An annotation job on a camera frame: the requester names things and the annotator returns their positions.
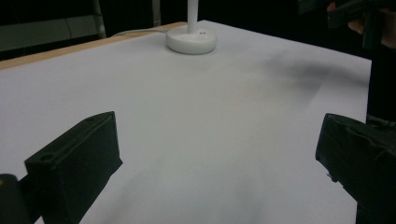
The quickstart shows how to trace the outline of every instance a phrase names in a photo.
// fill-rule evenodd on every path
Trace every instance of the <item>white cable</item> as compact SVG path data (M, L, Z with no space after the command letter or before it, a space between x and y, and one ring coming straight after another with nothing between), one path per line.
M124 32L114 34L113 36L126 35L126 34L131 34L131 33L140 33L140 32L158 32L158 33L166 34L166 32L168 32L168 30L155 30L155 29L130 30L130 31L124 31Z

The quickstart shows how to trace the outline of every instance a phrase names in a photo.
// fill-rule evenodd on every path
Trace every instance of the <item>black object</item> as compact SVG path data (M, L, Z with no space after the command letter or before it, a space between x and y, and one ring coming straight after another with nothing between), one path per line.
M396 123L327 114L316 159L358 202L358 223L396 223Z
M332 0L299 0L299 12L308 11L329 5ZM337 8L328 12L329 28L338 28L349 21L365 16L365 32L362 46L375 49L381 43L384 26L384 15L379 10L396 9L395 0L335 0Z
M40 215L46 224L79 223L122 165L114 112L84 119L25 165L19 183L0 175L0 223L34 223Z

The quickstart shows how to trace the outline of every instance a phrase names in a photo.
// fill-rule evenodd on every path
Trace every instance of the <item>lamp base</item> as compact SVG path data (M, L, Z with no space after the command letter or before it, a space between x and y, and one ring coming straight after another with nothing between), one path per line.
M215 33L206 29L197 29L188 34L187 27L177 27L166 34L166 46L183 54L206 54L212 51L217 43Z

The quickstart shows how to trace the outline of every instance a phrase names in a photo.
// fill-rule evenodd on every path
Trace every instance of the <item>white tabletop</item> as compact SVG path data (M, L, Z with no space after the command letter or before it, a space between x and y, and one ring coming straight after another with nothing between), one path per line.
M354 223L315 150L325 113L364 121L370 61L198 25L218 35L206 55L154 34L0 70L0 173L115 111L124 164L81 223Z

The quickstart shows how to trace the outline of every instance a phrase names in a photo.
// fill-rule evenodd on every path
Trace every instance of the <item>wooden table edge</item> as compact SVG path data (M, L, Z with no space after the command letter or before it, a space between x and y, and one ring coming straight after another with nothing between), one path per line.
M180 21L180 22L175 22L175 23L170 23L170 24L154 27L152 29L155 29L155 30L169 30L169 29L172 29L172 28L175 28L175 27L178 27L178 26L182 26L182 25L185 25L185 24L187 24L187 23L184 22L184 21ZM41 60L46 60L46 59L49 59L49 58L53 58L53 57L62 56L62 55L65 55L65 54L77 52L77 51L80 51L80 50L91 49L91 48L103 46L105 44L110 44L110 43L114 43L114 42L117 42L117 41L129 39L129 38L135 38L135 37L139 37L139 36L142 36L142 35L149 35L149 34L153 34L153 32L138 32L138 33L130 33L130 34L127 34L127 35L112 36L112 37L109 37L109 38L99 39L99 40L95 40L95 41L92 41L92 42L87 42L87 43L83 43L83 44L79 44L79 45L75 45L75 46L70 46L70 47L66 47L66 48L62 48L62 49L53 49L53 50L49 50L49 51L45 51L45 52L40 52L40 53L37 53L37 54L23 56L23 57L20 57L20 58L4 60L4 61L0 62L0 70L1 69L6 69L6 68L10 68L10 67L14 67L14 66L18 66L18 65L23 65L23 64L26 64L26 63L34 63L34 62L38 62L38 61L41 61Z

